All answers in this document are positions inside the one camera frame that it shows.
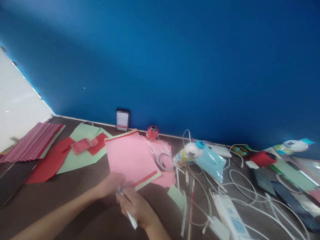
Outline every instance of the white wall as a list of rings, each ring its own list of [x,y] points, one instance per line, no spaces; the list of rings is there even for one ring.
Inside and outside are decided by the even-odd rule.
[[[23,137],[51,110],[0,48],[0,151],[11,146],[11,137]]]

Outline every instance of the hand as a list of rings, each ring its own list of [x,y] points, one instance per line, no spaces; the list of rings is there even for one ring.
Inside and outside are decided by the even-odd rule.
[[[104,198],[110,193],[118,190],[125,182],[126,178],[122,173],[112,172],[99,185],[93,188],[96,198]]]
[[[149,203],[141,197],[134,189],[123,189],[122,193],[128,197],[116,193],[116,197],[120,202],[121,212],[128,217],[127,211],[137,221],[138,225],[146,230],[149,226],[156,224],[160,220],[153,211]]]

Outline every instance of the power strip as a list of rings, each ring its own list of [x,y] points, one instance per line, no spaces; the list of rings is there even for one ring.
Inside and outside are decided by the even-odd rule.
[[[220,195],[212,195],[212,198],[222,223],[230,231],[230,240],[251,239],[246,227],[240,223],[242,220],[231,199]]]
[[[209,217],[210,229],[217,235],[220,240],[230,240],[230,231],[215,216]]]

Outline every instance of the bottle cap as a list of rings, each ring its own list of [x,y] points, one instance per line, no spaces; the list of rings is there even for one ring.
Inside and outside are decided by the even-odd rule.
[[[309,140],[308,138],[303,138],[303,139],[300,139],[300,141],[308,144],[308,145],[311,145],[311,144],[314,144],[315,142],[312,142],[311,140]]]
[[[204,149],[206,147],[206,144],[203,141],[196,141],[195,145],[199,149]]]

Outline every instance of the white glue bottle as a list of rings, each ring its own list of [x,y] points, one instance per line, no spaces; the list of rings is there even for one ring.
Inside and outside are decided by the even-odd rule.
[[[184,167],[194,159],[200,157],[206,144],[203,141],[189,142],[174,157],[173,162],[179,167]]]
[[[273,146],[279,155],[291,155],[295,152],[303,152],[308,149],[308,145],[314,144],[311,140],[304,138],[301,140],[288,140],[282,144]]]

